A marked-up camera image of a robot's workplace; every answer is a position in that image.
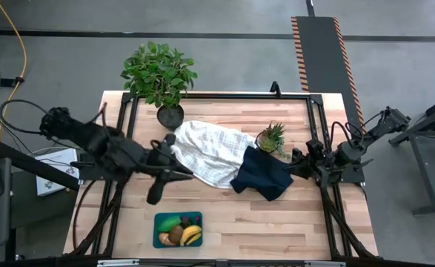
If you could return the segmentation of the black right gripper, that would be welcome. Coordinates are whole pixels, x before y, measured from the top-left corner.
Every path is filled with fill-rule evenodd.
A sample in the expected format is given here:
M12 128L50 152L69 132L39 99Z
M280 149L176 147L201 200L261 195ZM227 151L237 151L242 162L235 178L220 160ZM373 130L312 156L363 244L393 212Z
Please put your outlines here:
M313 177L317 185L329 184L328 157L324 145L319 140L306 142L308 152L304 155L298 148L293 149L293 161L287 164L284 172L309 179Z

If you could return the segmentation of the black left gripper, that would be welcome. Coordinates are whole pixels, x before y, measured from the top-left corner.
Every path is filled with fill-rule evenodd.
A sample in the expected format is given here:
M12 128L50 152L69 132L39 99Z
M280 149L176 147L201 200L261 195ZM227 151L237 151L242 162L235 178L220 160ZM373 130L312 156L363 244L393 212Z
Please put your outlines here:
M161 200L164 186L167 182L179 182L193 179L193 175L184 175L193 174L193 172L183 166L180 162L176 162L176 160L171 156L172 150L170 147L175 141L176 136L173 133L166 134L161 142L155 139L150 141L152 150L147 158L147 164L153 167L155 182L152 184L147 194L148 204L155 205ZM175 172L183 174L170 174L172 169Z

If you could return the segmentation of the green toy vegetable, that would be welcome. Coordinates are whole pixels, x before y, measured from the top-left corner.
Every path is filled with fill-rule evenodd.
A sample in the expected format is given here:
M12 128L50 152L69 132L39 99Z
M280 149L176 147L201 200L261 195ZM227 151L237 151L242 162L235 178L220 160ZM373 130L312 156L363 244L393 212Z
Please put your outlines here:
M158 226L158 231L169 232L175 226L181 225L182 220L180 216L167 217Z

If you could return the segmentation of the large yellow toy banana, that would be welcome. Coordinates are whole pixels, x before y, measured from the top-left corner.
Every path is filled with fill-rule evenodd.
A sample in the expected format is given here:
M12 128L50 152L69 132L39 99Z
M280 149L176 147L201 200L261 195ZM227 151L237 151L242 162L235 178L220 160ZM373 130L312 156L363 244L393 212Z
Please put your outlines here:
M198 225L191 225L188 226L183 230L180 242L184 243L189 237L191 237L194 234L199 234L202 232L202 228Z

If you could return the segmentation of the brown round toy kiwi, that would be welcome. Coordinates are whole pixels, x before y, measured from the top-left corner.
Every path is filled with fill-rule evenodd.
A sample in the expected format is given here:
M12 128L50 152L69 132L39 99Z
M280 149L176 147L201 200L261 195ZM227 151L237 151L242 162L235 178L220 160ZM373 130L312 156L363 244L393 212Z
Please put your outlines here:
M183 231L184 231L184 229L180 225L176 225L176 226L172 227L172 229L169 230L169 232L168 232L169 241L171 241L172 243L175 243L175 244L179 244L180 239L183 235Z

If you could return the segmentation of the orange segmented toy fruit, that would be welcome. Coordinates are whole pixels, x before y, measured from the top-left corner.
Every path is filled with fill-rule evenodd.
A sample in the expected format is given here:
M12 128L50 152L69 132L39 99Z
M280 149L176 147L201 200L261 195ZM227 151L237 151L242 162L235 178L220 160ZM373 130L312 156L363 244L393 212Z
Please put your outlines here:
M170 240L170 235L167 232L159 234L159 242L164 246L175 246L176 244Z

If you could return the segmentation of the teal plastic tupperware container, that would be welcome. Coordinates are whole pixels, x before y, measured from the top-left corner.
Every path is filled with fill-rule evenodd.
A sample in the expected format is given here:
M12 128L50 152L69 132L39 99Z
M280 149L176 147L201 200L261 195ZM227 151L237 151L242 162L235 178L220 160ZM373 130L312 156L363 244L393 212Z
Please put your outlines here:
M179 243L176 244L175 246L164 246L159 242L159 234L161 233L160 231L158 231L158 226L160 224L160 222L162 222L164 219L166 219L167 217L172 217L172 216L180 216L181 219L182 217L187 217L190 220L192 220L194 222L194 217L201 217L202 220L202 224L199 225L202 228L202 236L199 240L195 241L194 243L190 244L190 245L185 245L185 243ZM174 248L174 247L199 247L202 245L203 243L203 238L204 238L204 233L203 233L203 215L201 212L198 211L189 211L189 212L177 212L177 213L158 213L155 215L154 217L154 223L153 223L153 247L154 248Z

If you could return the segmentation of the dark navy cloth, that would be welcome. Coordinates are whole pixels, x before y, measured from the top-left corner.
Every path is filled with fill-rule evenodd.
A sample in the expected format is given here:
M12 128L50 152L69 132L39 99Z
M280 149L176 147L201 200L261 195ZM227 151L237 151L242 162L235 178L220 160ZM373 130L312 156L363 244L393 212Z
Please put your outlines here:
M268 202L278 199L293 183L284 171L285 163L256 148L248 146L243 163L230 185L238 194L247 188L258 191Z

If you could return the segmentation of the small potted succulent plant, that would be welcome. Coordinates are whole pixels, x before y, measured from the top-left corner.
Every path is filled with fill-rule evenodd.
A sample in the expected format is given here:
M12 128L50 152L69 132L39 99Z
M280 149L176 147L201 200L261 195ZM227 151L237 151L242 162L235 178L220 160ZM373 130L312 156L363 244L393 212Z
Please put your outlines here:
M276 153L278 156L285 159L290 159L291 155L284 151L285 144L285 126L278 122L275 125L269 124L263 131L261 131L256 138L256 146L259 150L267 153Z

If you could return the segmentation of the white checked cloth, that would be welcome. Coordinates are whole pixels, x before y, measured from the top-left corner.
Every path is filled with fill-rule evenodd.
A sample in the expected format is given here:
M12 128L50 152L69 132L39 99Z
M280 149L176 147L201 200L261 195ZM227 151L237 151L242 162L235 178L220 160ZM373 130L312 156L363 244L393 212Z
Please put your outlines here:
M183 122L173 134L171 148L179 163L214 188L231 188L246 149L256 147L256 138L247 133L197 120Z

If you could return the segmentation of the tall leafy potted plant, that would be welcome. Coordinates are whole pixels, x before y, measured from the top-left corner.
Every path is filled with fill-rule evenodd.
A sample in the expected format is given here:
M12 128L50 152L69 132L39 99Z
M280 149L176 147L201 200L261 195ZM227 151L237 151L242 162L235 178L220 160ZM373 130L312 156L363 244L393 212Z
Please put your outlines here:
M155 106L159 124L174 131L184 122L181 99L198 78L190 69L193 65L192 58L169 44L149 41L124 60L120 76L125 79L124 89Z

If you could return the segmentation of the black mat with striped edges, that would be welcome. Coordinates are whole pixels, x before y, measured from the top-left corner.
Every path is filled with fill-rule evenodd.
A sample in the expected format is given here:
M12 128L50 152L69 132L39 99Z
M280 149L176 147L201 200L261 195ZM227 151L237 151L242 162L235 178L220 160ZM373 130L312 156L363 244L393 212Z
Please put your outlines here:
M290 21L302 90L340 93L348 121L365 133L365 120L338 20L293 16Z

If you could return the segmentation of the white cardboard box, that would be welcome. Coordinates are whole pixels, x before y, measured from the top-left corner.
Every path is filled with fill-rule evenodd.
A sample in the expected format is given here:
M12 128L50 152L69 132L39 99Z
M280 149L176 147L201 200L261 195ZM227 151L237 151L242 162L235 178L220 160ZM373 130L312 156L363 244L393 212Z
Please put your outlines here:
M49 154L36 156L35 159L42 161L66 174L79 179L78 168L73 167L70 163L78 160L76 150L73 148L56 151ZM63 185L51 182L42 177L36 177L36 193L39 197L44 197L48 194L64 190Z

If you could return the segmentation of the black diagonal stand beam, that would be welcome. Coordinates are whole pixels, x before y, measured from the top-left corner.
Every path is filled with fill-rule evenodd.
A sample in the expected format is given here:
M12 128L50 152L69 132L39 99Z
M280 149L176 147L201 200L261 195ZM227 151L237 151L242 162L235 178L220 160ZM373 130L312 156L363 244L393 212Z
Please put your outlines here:
M10 159L12 166L23 171L35 174L56 184L63 185L70 190L79 190L79 181L77 178L66 174L65 172L62 172L44 162L38 161L31 156L23 154L22 152L17 151L15 148L12 148L2 142L0 142L0 158Z

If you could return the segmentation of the black aluminium table frame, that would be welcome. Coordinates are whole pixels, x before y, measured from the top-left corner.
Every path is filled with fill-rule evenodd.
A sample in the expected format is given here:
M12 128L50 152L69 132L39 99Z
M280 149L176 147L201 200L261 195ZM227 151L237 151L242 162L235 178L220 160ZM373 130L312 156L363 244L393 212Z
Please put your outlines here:
M344 134L328 133L332 122L346 120L338 93L188 93L181 101L187 120L199 120L257 135L270 123L285 127L285 150L305 150L309 139L337 145ZM146 196L153 180L130 178L116 220L108 220L94 246L116 258L192 260L327 260L330 258L321 194L313 180L295 178L272 202L257 191L238 194L192 179L165 186L156 205ZM203 242L198 247L155 248L157 214L198 211L203 216Z

